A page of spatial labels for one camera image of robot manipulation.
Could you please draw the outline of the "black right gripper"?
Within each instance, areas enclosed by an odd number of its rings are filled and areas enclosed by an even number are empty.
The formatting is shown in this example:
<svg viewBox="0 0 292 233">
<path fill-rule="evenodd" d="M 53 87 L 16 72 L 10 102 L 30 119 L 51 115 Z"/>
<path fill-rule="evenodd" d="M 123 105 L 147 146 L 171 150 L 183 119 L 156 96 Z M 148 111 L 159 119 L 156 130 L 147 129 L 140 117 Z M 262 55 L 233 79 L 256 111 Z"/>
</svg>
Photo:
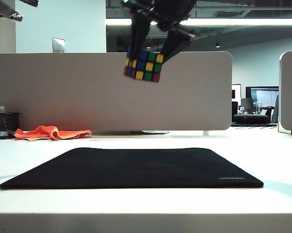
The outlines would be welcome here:
<svg viewBox="0 0 292 233">
<path fill-rule="evenodd" d="M 122 0 L 122 8 L 132 16 L 130 60 L 140 51 L 152 21 L 162 31 L 169 30 L 160 52 L 164 63 L 188 47 L 196 39 L 196 33 L 176 25 L 188 19 L 195 3 L 194 0 Z"/>
</svg>

